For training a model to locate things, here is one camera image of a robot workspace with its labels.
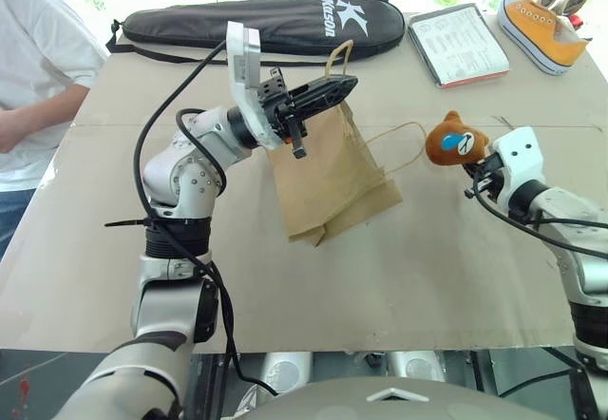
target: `bunny ear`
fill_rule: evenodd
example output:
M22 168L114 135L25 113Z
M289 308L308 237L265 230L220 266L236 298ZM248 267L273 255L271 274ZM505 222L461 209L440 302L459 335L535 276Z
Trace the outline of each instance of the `bunny ear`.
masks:
M447 113L447 116L444 119L444 121L451 121L451 122L460 123L460 124L463 123L460 119L460 114L458 114L458 111L455 111L453 109Z

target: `plush toy face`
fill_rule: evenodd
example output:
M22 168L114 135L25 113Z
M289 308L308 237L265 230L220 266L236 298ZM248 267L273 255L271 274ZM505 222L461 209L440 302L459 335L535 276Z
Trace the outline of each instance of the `plush toy face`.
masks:
M450 111L442 123L427 136L427 155L438 165L457 165L480 161L485 157L487 136L464 125L457 111Z

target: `white shoe sole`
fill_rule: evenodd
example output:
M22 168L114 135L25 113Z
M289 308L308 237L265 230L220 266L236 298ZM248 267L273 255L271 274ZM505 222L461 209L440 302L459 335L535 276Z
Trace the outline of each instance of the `white shoe sole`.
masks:
M532 59L538 68L550 75L562 75L570 69L570 66L563 66L553 61L542 50L537 47L509 18L506 14L506 6L519 0L503 0L498 10L498 23L503 28L507 36L522 49L525 54Z

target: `beige tabletop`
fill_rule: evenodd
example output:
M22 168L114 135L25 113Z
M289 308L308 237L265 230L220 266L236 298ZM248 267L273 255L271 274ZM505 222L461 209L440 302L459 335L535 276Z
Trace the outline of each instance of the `beige tabletop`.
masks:
M490 138L508 131L500 118L533 125L547 181L606 204L608 86L592 59L584 54L565 75L546 75L490 24L511 63L500 79L439 89L407 38L351 64L359 85L348 102L364 137L407 121L431 129L450 109ZM0 347L106 352L130 337L143 229L103 224L143 215L131 176L133 146L143 123L192 68L134 54L110 57L0 264ZM283 72L295 87L321 69ZM153 129L143 158L167 145L176 109L215 105L234 105L225 67L205 69L186 89ZM422 143L419 129L408 126L371 150L390 169ZM316 248L287 241L263 150L227 176L211 247L233 298L243 352L571 340L551 253L467 200L470 181L459 167L419 159L392 175L403 203ZM222 352L223 343L218 327L197 350Z

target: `orange canvas sneaker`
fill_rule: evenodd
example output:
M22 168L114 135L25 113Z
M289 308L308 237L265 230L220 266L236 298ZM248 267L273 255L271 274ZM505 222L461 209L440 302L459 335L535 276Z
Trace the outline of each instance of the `orange canvas sneaker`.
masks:
M498 20L507 36L551 75L570 69L589 43L567 21L532 0L503 0Z

